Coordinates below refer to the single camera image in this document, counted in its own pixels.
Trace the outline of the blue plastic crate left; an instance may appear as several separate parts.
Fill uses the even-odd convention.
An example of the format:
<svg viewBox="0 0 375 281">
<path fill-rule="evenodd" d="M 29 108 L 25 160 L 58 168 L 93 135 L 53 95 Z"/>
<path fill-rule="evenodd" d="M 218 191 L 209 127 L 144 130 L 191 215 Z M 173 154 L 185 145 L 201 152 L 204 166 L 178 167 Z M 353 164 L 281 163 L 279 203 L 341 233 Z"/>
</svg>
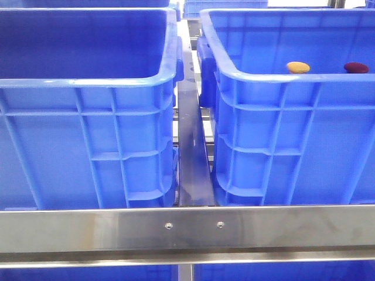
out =
<svg viewBox="0 0 375 281">
<path fill-rule="evenodd" d="M 170 207 L 169 8 L 1 9 L 1 209 Z"/>
</svg>

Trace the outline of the blue crate far back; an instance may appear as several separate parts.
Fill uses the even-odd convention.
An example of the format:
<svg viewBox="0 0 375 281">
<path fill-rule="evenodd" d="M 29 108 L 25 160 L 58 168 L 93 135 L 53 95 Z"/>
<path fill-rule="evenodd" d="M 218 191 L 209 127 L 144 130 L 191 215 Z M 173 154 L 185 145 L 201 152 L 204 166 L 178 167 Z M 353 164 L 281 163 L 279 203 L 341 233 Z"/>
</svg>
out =
<svg viewBox="0 0 375 281">
<path fill-rule="evenodd" d="M 191 0 L 183 6 L 184 18 L 198 18 L 204 9 L 267 8 L 267 0 Z"/>
</svg>

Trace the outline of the blue crate lower right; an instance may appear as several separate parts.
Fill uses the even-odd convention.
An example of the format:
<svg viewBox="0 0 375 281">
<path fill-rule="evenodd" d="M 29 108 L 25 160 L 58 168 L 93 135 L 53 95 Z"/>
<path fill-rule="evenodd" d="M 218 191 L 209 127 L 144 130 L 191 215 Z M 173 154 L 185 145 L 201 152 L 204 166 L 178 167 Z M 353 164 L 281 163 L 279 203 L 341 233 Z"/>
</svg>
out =
<svg viewBox="0 0 375 281">
<path fill-rule="evenodd" d="M 214 263 L 195 266 L 196 280 L 374 280 L 374 261 Z"/>
</svg>

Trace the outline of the blue plastic crate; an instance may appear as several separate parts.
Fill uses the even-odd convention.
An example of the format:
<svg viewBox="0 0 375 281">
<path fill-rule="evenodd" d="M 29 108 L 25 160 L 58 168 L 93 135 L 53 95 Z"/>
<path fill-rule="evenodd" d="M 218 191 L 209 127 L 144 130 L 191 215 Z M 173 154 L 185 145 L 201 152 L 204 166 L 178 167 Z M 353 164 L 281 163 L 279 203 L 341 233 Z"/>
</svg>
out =
<svg viewBox="0 0 375 281">
<path fill-rule="evenodd" d="M 374 203 L 374 10 L 205 9 L 220 205 Z M 290 61 L 311 70 L 291 74 Z M 369 67 L 349 74 L 348 62 Z"/>
<path fill-rule="evenodd" d="M 1 209 L 170 207 L 169 8 L 1 9 Z"/>
</svg>

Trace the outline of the steel divider bar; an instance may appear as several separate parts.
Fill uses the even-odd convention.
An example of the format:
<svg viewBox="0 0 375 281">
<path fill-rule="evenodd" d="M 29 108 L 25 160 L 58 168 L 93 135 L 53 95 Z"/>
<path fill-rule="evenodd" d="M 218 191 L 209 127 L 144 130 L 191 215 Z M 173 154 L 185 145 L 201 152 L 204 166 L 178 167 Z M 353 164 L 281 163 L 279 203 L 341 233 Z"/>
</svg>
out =
<svg viewBox="0 0 375 281">
<path fill-rule="evenodd" d="M 184 63 L 184 80 L 178 82 L 179 205 L 211 207 L 215 199 L 187 20 L 178 23 L 178 34 Z"/>
</svg>

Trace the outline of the stainless steel front rail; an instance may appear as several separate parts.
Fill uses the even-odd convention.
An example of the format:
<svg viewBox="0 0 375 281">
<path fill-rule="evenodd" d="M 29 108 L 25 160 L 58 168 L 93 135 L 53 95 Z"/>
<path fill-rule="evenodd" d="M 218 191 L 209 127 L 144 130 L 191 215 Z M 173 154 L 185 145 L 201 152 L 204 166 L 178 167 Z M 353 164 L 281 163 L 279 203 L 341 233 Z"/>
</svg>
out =
<svg viewBox="0 0 375 281">
<path fill-rule="evenodd" d="M 2 268 L 373 258 L 373 205 L 1 213 Z"/>
</svg>

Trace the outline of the blue crate lower left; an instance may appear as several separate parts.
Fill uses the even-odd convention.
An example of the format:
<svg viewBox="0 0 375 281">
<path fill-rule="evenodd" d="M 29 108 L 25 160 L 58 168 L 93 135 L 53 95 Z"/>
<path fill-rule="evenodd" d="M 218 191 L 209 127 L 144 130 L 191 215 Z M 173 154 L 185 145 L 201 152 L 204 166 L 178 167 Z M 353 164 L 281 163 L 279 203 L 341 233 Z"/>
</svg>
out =
<svg viewBox="0 0 375 281">
<path fill-rule="evenodd" d="M 1 280 L 178 280 L 174 265 L 1 269 Z"/>
</svg>

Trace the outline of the red push button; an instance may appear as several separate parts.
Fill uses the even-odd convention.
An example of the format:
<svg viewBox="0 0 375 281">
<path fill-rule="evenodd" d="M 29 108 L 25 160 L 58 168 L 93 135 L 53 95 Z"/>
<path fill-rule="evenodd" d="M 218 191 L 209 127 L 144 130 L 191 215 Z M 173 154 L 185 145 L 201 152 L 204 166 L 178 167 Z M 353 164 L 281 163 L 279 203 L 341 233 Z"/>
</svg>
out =
<svg viewBox="0 0 375 281">
<path fill-rule="evenodd" d="M 349 74 L 366 74 L 369 72 L 369 67 L 359 62 L 348 62 L 344 65 L 344 69 Z"/>
</svg>

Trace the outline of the blue plastic crate right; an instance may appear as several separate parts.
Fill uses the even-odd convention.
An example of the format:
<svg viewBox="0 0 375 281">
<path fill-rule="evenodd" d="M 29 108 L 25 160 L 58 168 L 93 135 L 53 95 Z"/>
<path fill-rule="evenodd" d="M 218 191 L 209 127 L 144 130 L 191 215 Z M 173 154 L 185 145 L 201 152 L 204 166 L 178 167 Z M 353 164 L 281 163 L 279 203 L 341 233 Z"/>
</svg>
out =
<svg viewBox="0 0 375 281">
<path fill-rule="evenodd" d="M 220 205 L 374 203 L 374 10 L 205 9 Z M 311 70 L 291 74 L 290 61 Z M 349 74 L 348 62 L 369 67 Z"/>
</svg>

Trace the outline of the yellow push button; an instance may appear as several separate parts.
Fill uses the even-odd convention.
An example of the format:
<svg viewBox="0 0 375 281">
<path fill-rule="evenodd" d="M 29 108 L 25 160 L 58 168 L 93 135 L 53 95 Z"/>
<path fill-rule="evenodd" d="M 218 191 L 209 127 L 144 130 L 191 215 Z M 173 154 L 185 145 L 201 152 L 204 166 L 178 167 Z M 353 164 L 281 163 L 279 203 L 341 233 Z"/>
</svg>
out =
<svg viewBox="0 0 375 281">
<path fill-rule="evenodd" d="M 308 73 L 311 67 L 302 61 L 290 61 L 287 63 L 287 69 L 291 74 L 304 74 Z"/>
</svg>

